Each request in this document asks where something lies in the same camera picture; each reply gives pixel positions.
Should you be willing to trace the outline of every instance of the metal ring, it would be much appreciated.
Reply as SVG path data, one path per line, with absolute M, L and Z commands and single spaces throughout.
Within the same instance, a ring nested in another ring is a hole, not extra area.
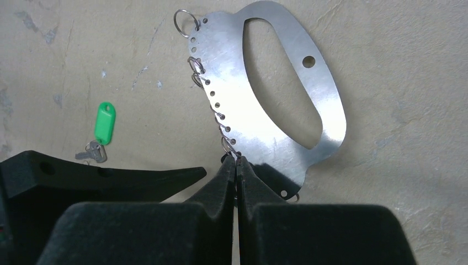
M 235 153 L 236 156 L 238 157 L 239 154 L 237 153 L 237 151 L 234 149 L 234 147 L 232 147 L 232 145 L 227 141 L 226 137 L 224 136 L 224 134 L 222 134 L 222 137 L 221 137 L 221 145 L 222 145 L 222 148 L 224 149 L 224 151 L 226 152 L 226 154 L 228 155 L 232 155 L 232 153 Z
M 192 81 L 195 83 L 195 85 L 199 86 L 201 89 L 205 90 L 203 87 L 203 84 L 201 83 L 201 80 L 205 81 L 205 84 L 210 84 L 208 79 L 204 79 L 201 77 L 198 73 L 193 73 L 192 74 Z
M 215 111 L 215 110 L 213 109 L 213 107 L 211 106 L 211 104 L 210 104 L 210 109 L 211 109 L 212 112 L 214 112 L 214 113 L 215 113 L 218 117 L 220 117 L 221 119 L 225 119 L 225 118 L 226 118 L 226 115 Z
M 196 17 L 190 13 L 189 11 L 185 10 L 185 9 L 179 9 L 177 10 L 175 13 L 174 13 L 174 25 L 175 25 L 175 28 L 177 29 L 177 31 L 182 35 L 184 36 L 185 38 L 189 38 L 189 35 L 186 34 L 185 32 L 182 31 L 182 29 L 179 28 L 179 25 L 177 25 L 177 14 L 180 13 L 180 12 L 184 12 L 184 13 L 187 13 L 189 14 L 192 18 L 193 18 L 193 21 L 195 22 L 195 30 L 198 31 L 200 29 L 200 23 L 198 22 L 198 20 L 196 19 Z
M 190 68 L 192 69 L 192 71 L 194 73 L 197 73 L 197 74 L 201 74 L 201 73 L 205 73 L 206 70 L 205 68 L 203 67 L 203 65 L 201 64 L 201 62 L 199 62 L 195 57 L 193 56 L 190 56 L 188 59 L 187 59 L 187 62 L 190 64 Z

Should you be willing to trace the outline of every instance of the metal plate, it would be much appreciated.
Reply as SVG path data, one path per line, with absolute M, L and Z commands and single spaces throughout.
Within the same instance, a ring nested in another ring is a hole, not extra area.
M 244 24 L 251 18 L 273 26 L 322 119 L 322 135 L 311 150 L 289 138 L 252 91 L 242 51 Z M 308 167 L 335 153 L 346 132 L 342 103 L 323 57 L 294 16 L 275 2 L 255 2 L 236 14 L 210 13 L 199 21 L 200 28 L 189 34 L 189 53 L 201 59 L 205 72 L 200 76 L 210 81 L 204 83 L 204 89 L 211 106 L 225 115 L 224 120 L 216 118 L 231 128 L 224 134 L 236 140 L 233 147 L 247 157 L 271 189 L 285 199 L 293 197 L 302 187 Z M 313 67 L 302 64 L 306 56 L 315 58 Z

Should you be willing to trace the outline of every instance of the key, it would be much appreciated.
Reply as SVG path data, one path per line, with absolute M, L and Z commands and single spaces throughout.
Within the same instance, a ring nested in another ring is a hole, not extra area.
M 105 153 L 104 146 L 98 141 L 91 141 L 85 148 L 86 152 L 77 153 L 75 159 L 94 159 L 97 163 L 104 163 L 107 161 L 107 155 Z

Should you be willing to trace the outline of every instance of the oval cutout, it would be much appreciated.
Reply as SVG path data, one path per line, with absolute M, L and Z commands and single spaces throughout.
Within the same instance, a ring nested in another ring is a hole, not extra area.
M 262 108 L 285 134 L 312 149 L 322 134 L 322 120 L 267 21 L 246 21 L 243 56 L 249 83 Z

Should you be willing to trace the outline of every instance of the green key tag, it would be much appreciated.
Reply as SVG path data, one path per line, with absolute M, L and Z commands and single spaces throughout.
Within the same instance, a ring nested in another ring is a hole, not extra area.
M 115 123 L 115 108 L 109 102 L 99 105 L 94 137 L 102 145 L 108 145 L 112 139 L 112 131 Z

